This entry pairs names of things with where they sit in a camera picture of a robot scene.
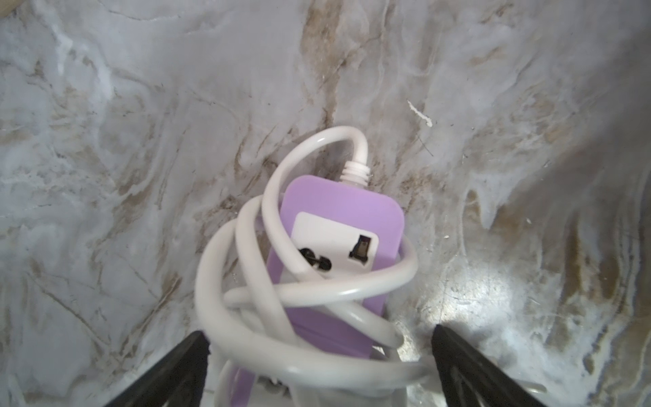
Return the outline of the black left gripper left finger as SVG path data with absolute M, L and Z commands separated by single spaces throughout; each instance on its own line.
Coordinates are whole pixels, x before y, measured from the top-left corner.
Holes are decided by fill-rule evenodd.
M 209 355 L 207 337 L 192 332 L 106 407 L 199 406 Z

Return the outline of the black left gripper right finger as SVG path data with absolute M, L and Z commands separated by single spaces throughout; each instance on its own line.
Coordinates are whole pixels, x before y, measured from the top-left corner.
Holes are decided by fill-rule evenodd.
M 432 354 L 449 406 L 544 407 L 449 327 L 434 328 Z

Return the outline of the purple power strip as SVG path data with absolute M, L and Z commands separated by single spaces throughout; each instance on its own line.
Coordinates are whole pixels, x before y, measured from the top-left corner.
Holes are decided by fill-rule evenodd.
M 415 274 L 404 227 L 387 196 L 301 176 L 283 198 L 242 207 L 235 239 L 247 284 L 225 304 L 255 310 L 273 339 L 336 359 L 337 374 L 366 366 L 375 345 L 403 343 L 381 312 L 387 293 Z

